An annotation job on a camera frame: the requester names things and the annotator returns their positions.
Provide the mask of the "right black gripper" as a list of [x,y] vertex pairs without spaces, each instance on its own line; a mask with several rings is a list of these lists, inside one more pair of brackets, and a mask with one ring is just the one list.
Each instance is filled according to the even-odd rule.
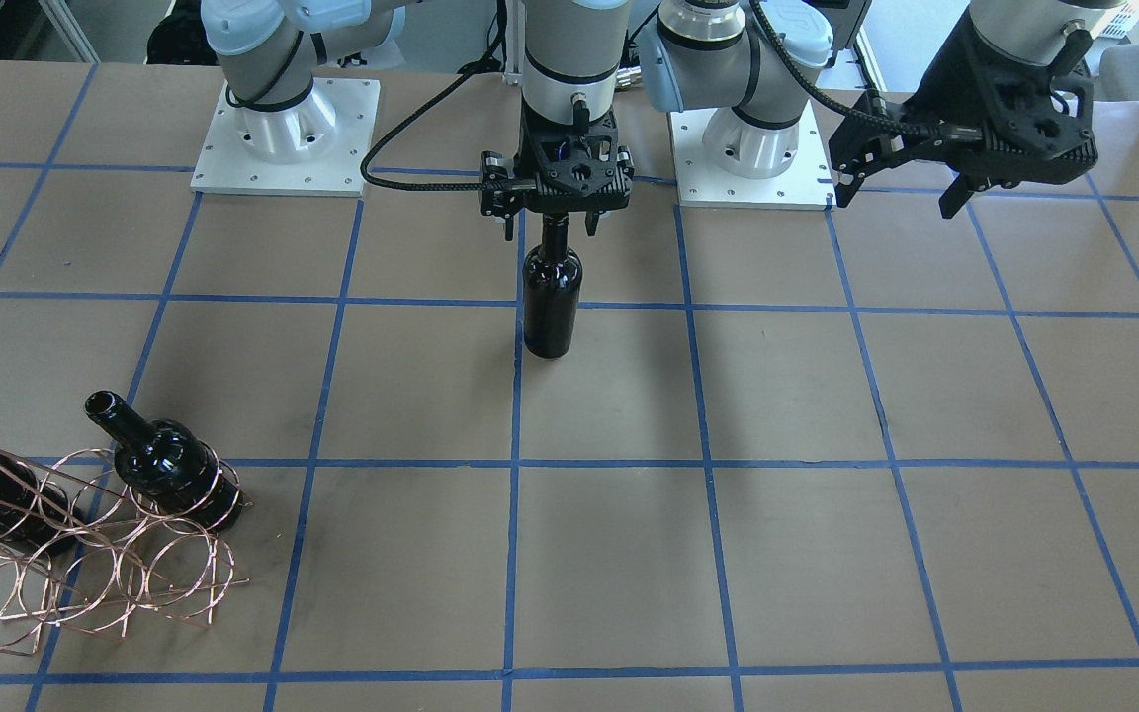
[[633,175],[613,111],[592,118],[579,133],[524,104],[518,156],[481,153],[480,215],[501,222],[503,239],[514,240],[521,208],[541,215],[584,212],[584,234],[596,237],[604,216],[629,206]]

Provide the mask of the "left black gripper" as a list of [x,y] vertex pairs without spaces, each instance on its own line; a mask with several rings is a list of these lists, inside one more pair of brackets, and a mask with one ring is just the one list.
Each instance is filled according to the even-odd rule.
[[[886,125],[846,116],[831,134],[836,205],[849,207],[867,177],[910,159],[959,172],[937,200],[945,220],[991,182],[1067,185],[1095,167],[1093,83],[1076,71],[1093,36],[1085,28],[1068,34],[1063,28],[1064,22],[1054,28],[1062,46],[1021,60],[985,36],[972,15],[962,15],[912,98],[899,105],[878,91],[860,95],[851,108]],[[921,126],[906,133],[899,128],[904,117],[949,131],[935,139],[926,139]]]

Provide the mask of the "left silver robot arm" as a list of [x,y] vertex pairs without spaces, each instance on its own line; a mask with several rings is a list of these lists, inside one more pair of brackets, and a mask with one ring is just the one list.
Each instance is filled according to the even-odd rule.
[[683,197],[765,206],[809,159],[849,206],[868,177],[910,162],[953,172],[942,216],[1021,182],[1095,166],[1093,83],[1080,68],[1116,1],[972,1],[906,101],[823,95],[839,46],[805,1],[663,1],[638,36],[653,108],[667,113]]

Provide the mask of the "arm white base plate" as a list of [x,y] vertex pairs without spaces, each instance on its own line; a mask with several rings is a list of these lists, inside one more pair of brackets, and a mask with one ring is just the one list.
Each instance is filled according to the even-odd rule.
[[834,207],[834,180],[811,103],[781,130],[748,125],[731,108],[670,113],[670,149],[685,208]]
[[236,108],[219,96],[190,182],[194,191],[361,198],[383,87],[375,77],[317,77],[296,107]]

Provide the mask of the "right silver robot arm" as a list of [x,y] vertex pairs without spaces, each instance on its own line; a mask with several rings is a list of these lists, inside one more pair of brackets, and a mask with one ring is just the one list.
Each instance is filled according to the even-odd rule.
[[[498,1],[493,17],[461,9],[433,21],[420,1],[203,1],[208,49],[224,76],[191,177],[230,195],[361,197],[367,189],[474,193],[480,211],[581,213],[589,228],[626,207],[633,175],[613,99],[626,44],[625,1]],[[376,136],[375,77],[322,77],[368,62],[444,68],[466,49],[462,76],[495,69],[521,87],[518,149],[487,152],[465,182],[403,182],[374,172],[398,132]]]

